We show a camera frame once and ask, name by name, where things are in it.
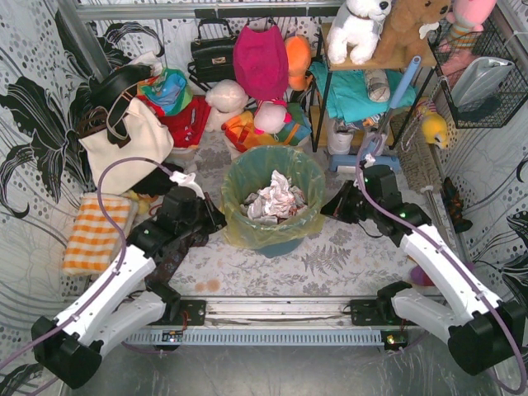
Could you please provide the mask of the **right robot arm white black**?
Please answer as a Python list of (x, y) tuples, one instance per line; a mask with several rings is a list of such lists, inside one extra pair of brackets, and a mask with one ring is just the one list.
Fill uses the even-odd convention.
[(357, 180), (346, 181), (321, 212), (348, 224), (372, 220), (422, 268), (446, 301), (440, 304), (398, 281), (379, 290), (375, 317), (420, 326), (443, 341), (469, 375), (511, 357), (523, 362), (526, 311), (483, 285), (446, 245), (422, 208), (403, 201), (389, 166), (368, 167)]

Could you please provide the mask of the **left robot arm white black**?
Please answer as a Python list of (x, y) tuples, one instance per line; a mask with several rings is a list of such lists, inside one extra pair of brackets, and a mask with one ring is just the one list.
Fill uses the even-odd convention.
[(84, 386), (103, 358), (151, 323), (201, 325), (168, 282), (193, 247), (226, 225), (209, 195), (174, 186), (157, 214), (136, 226), (114, 262), (55, 318), (31, 328), (35, 359), (69, 388)]

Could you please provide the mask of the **yellow translucent trash bag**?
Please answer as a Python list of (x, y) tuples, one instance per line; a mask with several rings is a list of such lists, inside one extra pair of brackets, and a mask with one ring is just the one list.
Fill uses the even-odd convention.
[(261, 249), (318, 233), (325, 198), (323, 169), (287, 146), (248, 150), (230, 166), (221, 186), (226, 240)]

